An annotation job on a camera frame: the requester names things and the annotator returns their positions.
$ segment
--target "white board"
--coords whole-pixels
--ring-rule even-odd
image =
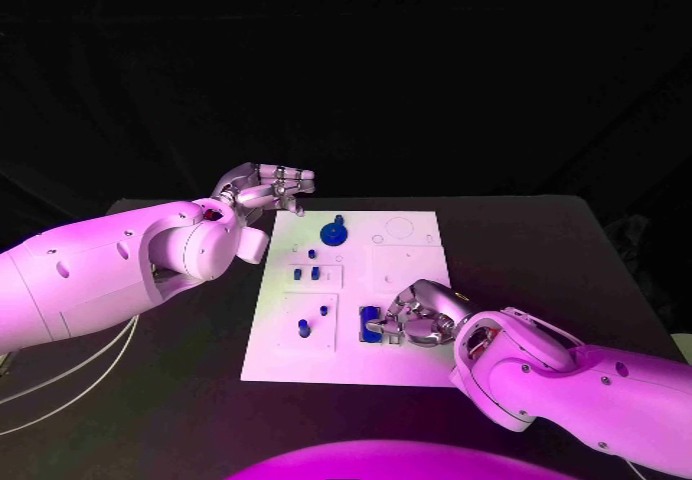
[[[349,235],[331,247],[321,230],[336,215]],[[434,212],[309,211],[302,218],[277,212],[241,379],[452,388],[452,348],[361,341],[361,307],[380,307],[384,315],[420,278],[450,285]],[[308,338],[299,335],[302,319]]]

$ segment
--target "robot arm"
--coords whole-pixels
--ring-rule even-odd
[[[0,353],[103,330],[218,278],[269,244],[264,208],[303,214],[315,173],[246,163],[211,198],[65,225],[0,254]]]
[[[427,280],[368,329],[426,347],[455,342],[452,382],[505,428],[521,432],[544,417],[596,450],[692,478],[691,366],[584,345],[515,308],[481,311]]]

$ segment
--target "table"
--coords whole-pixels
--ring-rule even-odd
[[[110,213],[162,203],[122,200]],[[313,210],[436,211],[452,285],[515,306],[587,343],[682,360],[587,204],[576,197],[308,198]],[[271,232],[274,213],[254,224]],[[227,274],[142,316],[110,376],[57,416],[0,437],[5,477],[221,479],[299,448],[387,437],[466,446],[579,478],[638,478],[551,422],[495,425],[456,389],[241,382],[263,265]],[[117,326],[21,352],[0,397],[80,363]],[[6,430],[60,406],[110,364],[2,406]],[[672,478],[648,471],[648,478]]]

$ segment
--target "robotic hand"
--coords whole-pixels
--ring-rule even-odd
[[[260,263],[264,209],[303,215],[315,173],[246,163],[211,198],[65,225],[0,254],[0,353],[103,330],[214,280],[238,256]]]
[[[692,478],[691,366],[584,345],[515,308],[482,311],[429,280],[401,292],[385,319],[367,328],[423,347],[455,342],[450,380],[509,430],[544,417],[596,450]]]

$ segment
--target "blue object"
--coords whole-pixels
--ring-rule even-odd
[[[362,307],[361,308],[361,341],[367,343],[383,343],[383,334],[371,332],[365,328],[368,320],[380,318],[380,308],[378,307]]]
[[[344,217],[341,215],[335,218],[335,223],[328,223],[321,230],[321,239],[325,245],[338,247],[349,236],[349,231],[344,226]]]
[[[308,325],[308,320],[299,320],[299,335],[303,338],[310,336],[310,326]]]

